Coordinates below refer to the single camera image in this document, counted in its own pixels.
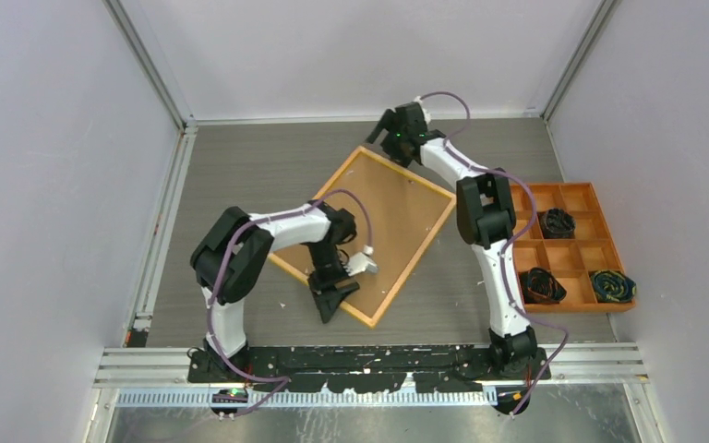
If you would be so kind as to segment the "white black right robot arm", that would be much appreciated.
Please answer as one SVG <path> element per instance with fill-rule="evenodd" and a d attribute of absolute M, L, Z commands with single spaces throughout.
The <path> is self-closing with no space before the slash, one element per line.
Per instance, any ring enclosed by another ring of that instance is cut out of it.
<path fill-rule="evenodd" d="M 454 187 L 458 233 L 475 253 L 486 286 L 490 366 L 499 377 L 516 377 L 538 346 L 512 261 L 517 217 L 504 171 L 472 162 L 429 129 L 420 102 L 385 110 L 366 142 L 378 143 L 392 162 L 420 164 Z"/>

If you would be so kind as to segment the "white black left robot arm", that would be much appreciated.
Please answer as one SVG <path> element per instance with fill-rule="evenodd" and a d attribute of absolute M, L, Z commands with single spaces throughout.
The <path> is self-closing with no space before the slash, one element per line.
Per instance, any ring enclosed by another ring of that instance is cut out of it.
<path fill-rule="evenodd" d="M 375 272 L 373 249 L 353 255 L 341 245 L 356 238 L 354 215 L 321 200 L 269 214 L 249 214 L 237 206 L 225 210 L 193 252 L 190 265 L 209 312 L 206 347 L 210 369 L 234 382 L 245 374 L 245 299 L 256 285 L 270 254 L 302 245 L 311 258 L 306 281 L 323 323 L 360 285 L 355 277 Z"/>

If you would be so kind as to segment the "dark rolled tie with blue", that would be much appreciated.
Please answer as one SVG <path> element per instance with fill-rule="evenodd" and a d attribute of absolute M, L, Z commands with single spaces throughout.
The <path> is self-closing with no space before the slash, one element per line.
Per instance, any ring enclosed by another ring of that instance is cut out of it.
<path fill-rule="evenodd" d="M 572 239 L 575 235 L 576 220 L 561 208 L 541 212 L 538 222 L 545 239 Z"/>

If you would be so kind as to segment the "dark rolled tie brown pattern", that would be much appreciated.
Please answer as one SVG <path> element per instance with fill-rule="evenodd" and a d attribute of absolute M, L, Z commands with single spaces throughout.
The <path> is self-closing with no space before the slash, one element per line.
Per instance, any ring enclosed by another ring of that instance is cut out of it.
<path fill-rule="evenodd" d="M 547 269 L 534 267 L 521 271 L 518 278 L 525 303 L 557 305 L 567 296 L 566 288 Z"/>

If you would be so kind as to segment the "brown wooden compartment tray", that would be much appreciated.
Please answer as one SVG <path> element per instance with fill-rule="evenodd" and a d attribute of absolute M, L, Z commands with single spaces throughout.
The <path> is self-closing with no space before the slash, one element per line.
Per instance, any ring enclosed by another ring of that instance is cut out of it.
<path fill-rule="evenodd" d="M 596 300 L 589 273 L 603 269 L 625 272 L 612 240 L 604 212 L 590 183 L 531 183 L 532 194 L 518 185 L 511 187 L 517 214 L 515 230 L 520 231 L 531 218 L 531 201 L 538 211 L 561 208 L 576 220 L 572 239 L 545 239 L 539 223 L 522 235 L 513 246 L 518 273 L 539 267 L 549 270 L 566 288 L 567 296 L 557 305 L 524 303 L 532 313 L 615 313 L 635 307 L 636 298 L 627 304 L 600 303 Z"/>

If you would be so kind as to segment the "dark rolled tie yellow pattern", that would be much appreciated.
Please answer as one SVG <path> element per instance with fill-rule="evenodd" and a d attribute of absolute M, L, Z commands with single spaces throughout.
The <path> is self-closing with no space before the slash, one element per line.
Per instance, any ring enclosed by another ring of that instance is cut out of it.
<path fill-rule="evenodd" d="M 595 298 L 600 303 L 627 304 L 636 295 L 636 283 L 623 272 L 603 269 L 589 273 Z"/>

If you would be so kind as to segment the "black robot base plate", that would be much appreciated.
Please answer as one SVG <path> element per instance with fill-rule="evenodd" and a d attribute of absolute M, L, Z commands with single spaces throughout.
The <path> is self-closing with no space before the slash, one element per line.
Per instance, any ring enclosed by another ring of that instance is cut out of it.
<path fill-rule="evenodd" d="M 474 392 L 485 381 L 524 386 L 531 377 L 550 377 L 539 349 L 527 365 L 499 372 L 488 346 L 248 346 L 226 365 L 207 347 L 186 350 L 190 383 L 243 383 L 261 393 L 393 393 L 413 383 L 419 393 Z"/>

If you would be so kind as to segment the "aluminium rail front edge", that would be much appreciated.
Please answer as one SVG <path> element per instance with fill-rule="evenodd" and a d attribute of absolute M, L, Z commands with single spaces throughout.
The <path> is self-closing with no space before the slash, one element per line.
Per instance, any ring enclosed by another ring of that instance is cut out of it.
<path fill-rule="evenodd" d="M 94 384 L 124 406 L 505 406 L 550 385 L 642 385 L 631 343 L 547 344 L 498 371 L 482 345 L 255 346 L 232 371 L 199 348 L 113 348 Z"/>

